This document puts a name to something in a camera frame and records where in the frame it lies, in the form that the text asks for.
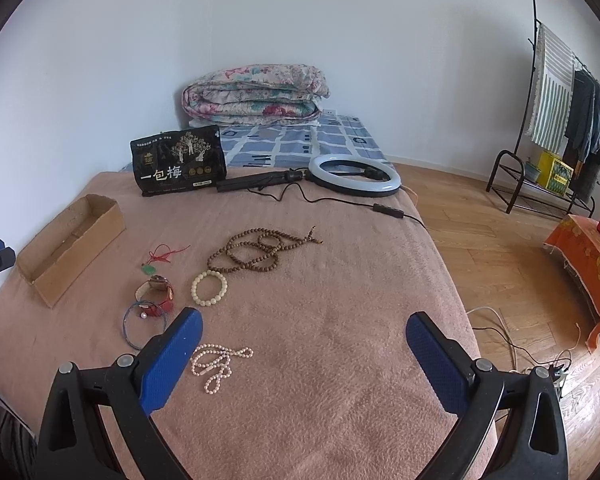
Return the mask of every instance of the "open cardboard box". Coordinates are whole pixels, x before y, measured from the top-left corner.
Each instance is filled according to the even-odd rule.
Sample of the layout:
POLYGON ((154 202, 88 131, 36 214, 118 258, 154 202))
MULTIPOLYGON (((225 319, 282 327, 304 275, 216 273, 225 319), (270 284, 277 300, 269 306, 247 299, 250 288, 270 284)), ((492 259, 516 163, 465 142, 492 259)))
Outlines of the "open cardboard box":
POLYGON ((118 202, 88 194, 49 222, 20 251, 16 266, 52 308, 80 273, 124 230, 118 202))

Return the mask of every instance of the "blue and white bed sheet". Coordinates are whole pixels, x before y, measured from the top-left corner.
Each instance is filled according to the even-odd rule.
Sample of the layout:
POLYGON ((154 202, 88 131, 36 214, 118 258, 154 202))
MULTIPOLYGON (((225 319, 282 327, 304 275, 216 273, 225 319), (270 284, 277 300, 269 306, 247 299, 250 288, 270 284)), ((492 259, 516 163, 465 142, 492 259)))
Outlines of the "blue and white bed sheet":
MULTIPOLYGON (((357 117, 323 115, 318 126, 233 126, 220 133, 228 167, 305 168, 312 156, 359 155, 389 163, 357 117)), ((129 164, 122 171, 132 171, 129 164)))

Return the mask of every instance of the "white wall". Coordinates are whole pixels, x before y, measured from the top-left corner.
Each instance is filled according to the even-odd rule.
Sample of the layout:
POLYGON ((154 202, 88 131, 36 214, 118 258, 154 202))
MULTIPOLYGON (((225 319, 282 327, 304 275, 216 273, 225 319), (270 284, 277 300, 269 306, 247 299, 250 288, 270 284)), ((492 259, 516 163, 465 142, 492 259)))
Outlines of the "white wall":
MULTIPOLYGON (((539 19, 600 79, 600 22, 583 0, 539 19)), ((304 62, 325 107, 359 116, 387 155, 488 175, 513 149, 532 59, 532 0, 214 0, 213 66, 304 62)))
MULTIPOLYGON (((0 33, 0 238, 16 251, 129 141, 178 129, 211 0, 25 0, 0 33)), ((0 284, 5 273, 0 274, 0 284)))

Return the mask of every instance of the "black snack bag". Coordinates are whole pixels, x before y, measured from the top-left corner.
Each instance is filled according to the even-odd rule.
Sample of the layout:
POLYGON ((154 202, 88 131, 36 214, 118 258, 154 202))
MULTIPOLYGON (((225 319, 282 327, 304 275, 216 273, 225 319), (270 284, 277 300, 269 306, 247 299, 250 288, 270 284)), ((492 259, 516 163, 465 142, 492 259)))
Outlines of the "black snack bag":
POLYGON ((214 186, 226 178, 217 126, 132 140, 131 153, 142 196, 214 186))

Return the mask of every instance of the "green pendant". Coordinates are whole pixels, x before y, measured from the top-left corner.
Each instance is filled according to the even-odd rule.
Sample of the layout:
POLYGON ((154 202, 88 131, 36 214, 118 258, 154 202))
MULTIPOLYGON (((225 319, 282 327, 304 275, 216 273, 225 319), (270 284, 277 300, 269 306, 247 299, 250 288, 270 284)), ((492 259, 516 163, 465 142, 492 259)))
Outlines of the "green pendant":
POLYGON ((142 272, 144 272, 147 276, 153 276, 155 274, 155 267, 151 265, 143 265, 142 272))

